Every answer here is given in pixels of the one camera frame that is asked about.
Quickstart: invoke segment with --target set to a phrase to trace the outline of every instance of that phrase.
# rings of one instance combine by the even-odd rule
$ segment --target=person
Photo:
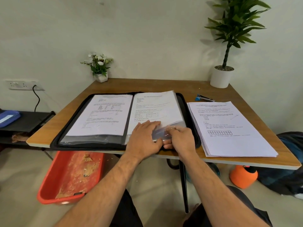
[[[138,123],[117,164],[55,226],[142,227],[126,185],[138,164],[162,145],[178,152],[201,200],[183,226],[272,226],[265,211],[254,208],[239,189],[224,185],[199,158],[191,129],[169,129],[171,140],[153,142],[152,131],[160,123]]]

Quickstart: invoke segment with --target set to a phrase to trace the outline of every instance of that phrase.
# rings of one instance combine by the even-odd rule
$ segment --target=red bin
[[[102,178],[104,153],[58,151],[39,188],[42,204],[78,202]]]

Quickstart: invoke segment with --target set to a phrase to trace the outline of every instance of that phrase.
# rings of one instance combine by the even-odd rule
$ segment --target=plant stem
[[[225,52],[224,61],[223,61],[223,64],[222,64],[222,68],[225,68],[225,67],[226,67],[226,63],[227,63],[227,59],[228,59],[228,53],[229,53],[229,49],[230,49],[231,46],[232,46],[232,43],[231,43],[231,42],[228,42],[228,43],[227,43],[226,52]]]

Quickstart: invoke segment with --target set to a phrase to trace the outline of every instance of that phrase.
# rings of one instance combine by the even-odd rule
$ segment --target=person's left arm
[[[108,227],[137,165],[161,148],[161,139],[152,141],[152,131],[160,123],[138,123],[117,164],[55,226]]]

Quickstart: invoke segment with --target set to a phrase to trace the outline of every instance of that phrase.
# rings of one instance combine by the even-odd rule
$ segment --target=person's left hand
[[[163,145],[163,141],[158,139],[157,142],[153,142],[152,131],[160,124],[160,121],[150,122],[149,120],[142,124],[138,123],[129,138],[125,154],[142,161],[157,153]]]

